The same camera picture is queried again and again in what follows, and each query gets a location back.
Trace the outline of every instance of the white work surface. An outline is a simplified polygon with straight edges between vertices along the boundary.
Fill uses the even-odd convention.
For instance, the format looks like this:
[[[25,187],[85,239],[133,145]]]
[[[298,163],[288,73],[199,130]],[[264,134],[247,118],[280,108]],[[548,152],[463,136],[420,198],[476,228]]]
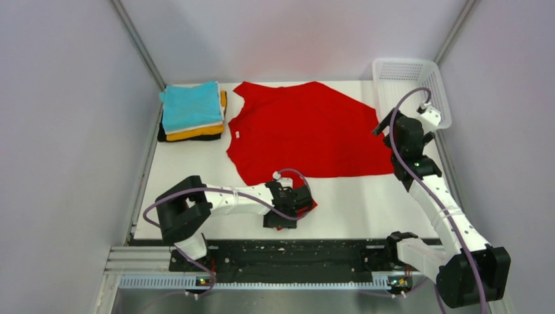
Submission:
[[[322,83],[373,107],[372,81]],[[226,124],[243,107],[243,98],[233,92],[239,84],[220,84],[228,95]],[[302,82],[259,84],[278,87]],[[396,91],[400,93],[399,99],[409,90],[407,86],[401,85]],[[407,101],[406,106],[403,105],[401,109],[408,114],[411,110],[414,111],[415,106],[414,102]],[[135,229],[135,239],[162,239],[160,230],[144,221],[143,211],[159,195],[190,175],[200,175],[203,183],[245,186],[235,165],[227,156],[226,150],[230,142],[230,132],[226,127],[221,139],[216,141],[157,143]],[[424,153],[441,167],[434,141],[426,146]],[[207,239],[378,239],[385,238],[394,231],[414,232],[420,237],[438,237],[423,210],[393,174],[308,178],[308,182],[318,206],[298,222],[296,229],[277,231],[263,228],[262,216],[242,214],[209,217],[200,230]],[[149,218],[158,221],[155,209],[149,213]]]

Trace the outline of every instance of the blue cloth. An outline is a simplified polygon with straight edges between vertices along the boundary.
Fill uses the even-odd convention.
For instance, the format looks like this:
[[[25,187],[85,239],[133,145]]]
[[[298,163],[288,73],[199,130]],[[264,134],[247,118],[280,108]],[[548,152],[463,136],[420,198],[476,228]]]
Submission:
[[[217,82],[195,87],[166,86],[160,100],[164,104],[162,125],[167,132],[223,120]]]

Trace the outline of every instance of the plastic basket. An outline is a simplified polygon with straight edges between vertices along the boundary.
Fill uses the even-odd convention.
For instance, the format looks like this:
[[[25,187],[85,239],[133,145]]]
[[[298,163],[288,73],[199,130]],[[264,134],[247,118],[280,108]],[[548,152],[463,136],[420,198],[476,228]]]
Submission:
[[[374,98],[378,118],[383,119],[399,100],[417,87],[428,87],[432,91],[431,103],[441,112],[439,128],[451,126],[451,113],[439,68],[427,60],[379,58],[372,62]],[[424,101],[425,92],[414,94],[401,106],[406,116],[417,116],[416,108]]]

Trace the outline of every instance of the white wall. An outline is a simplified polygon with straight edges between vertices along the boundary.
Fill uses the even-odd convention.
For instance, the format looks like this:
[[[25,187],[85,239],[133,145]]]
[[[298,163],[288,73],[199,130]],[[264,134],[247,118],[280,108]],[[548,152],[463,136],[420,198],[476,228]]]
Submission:
[[[441,67],[465,210],[512,258],[517,313],[553,313],[555,2],[482,1]]]
[[[466,0],[122,0],[169,83],[369,78],[432,60]]]
[[[156,93],[108,1],[0,1],[0,313],[90,312]]]

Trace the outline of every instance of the stack of folded clothes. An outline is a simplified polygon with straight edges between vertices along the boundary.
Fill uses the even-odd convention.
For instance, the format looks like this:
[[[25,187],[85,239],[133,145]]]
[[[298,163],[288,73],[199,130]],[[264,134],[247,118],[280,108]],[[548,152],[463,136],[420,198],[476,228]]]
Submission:
[[[212,141],[224,131],[227,94],[217,82],[194,87],[167,86],[160,93],[164,105],[159,142]]]

